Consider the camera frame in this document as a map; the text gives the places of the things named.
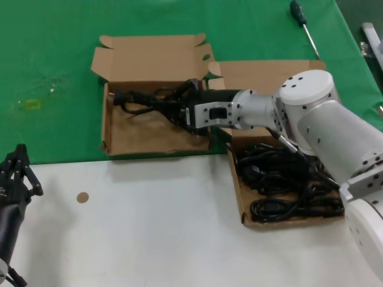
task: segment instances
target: cardboard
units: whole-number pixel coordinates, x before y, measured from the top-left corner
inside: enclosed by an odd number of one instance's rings
[[[245,62],[212,62],[209,71],[222,78],[208,81],[210,89],[253,89],[259,94],[271,95],[282,86],[283,82],[292,75],[310,69],[325,69],[320,61],[308,60],[281,60],[281,61],[245,61]],[[252,130],[223,129],[232,135],[232,148],[234,151],[242,151],[249,145],[264,143],[269,145],[280,145],[270,133],[262,127]],[[316,222],[332,221],[335,218],[292,218],[288,221],[259,223],[251,221],[250,204],[261,199],[257,191],[251,190],[237,176],[234,159],[229,154],[230,168],[232,170],[235,193],[241,222],[247,227],[288,227],[297,225],[313,224]],[[284,199],[295,199],[294,194],[282,196]]]
[[[191,78],[202,80],[214,61],[211,46],[204,41],[204,34],[100,37],[105,47],[95,49],[91,70],[108,81],[101,136],[101,147],[108,155],[209,150],[208,138],[189,134],[158,112],[132,117],[113,106],[116,91],[152,93]]]

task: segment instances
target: white table surface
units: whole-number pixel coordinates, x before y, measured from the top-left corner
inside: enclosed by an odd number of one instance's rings
[[[11,262],[28,286],[383,286],[343,220],[245,228],[223,155],[33,169]]]

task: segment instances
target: brown circular sticker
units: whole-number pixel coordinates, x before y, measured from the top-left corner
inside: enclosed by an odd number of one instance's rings
[[[77,201],[80,203],[85,203],[89,199],[89,195],[87,193],[79,193],[77,196]]]

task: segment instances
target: screwdriver handle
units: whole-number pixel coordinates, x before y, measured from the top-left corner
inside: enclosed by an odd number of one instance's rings
[[[303,25],[307,24],[307,20],[302,12],[302,7],[297,1],[292,0],[292,2],[290,3],[290,12],[291,15],[293,15],[294,19],[297,20],[298,25],[300,27],[303,27]]]

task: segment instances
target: white robotic arm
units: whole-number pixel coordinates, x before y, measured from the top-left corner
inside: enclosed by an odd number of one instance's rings
[[[198,129],[268,127],[301,152],[316,155],[340,183],[349,229],[383,280],[383,133],[339,103],[328,72],[311,70],[290,77],[272,96],[242,90],[228,102],[193,108],[187,109],[187,121]]]

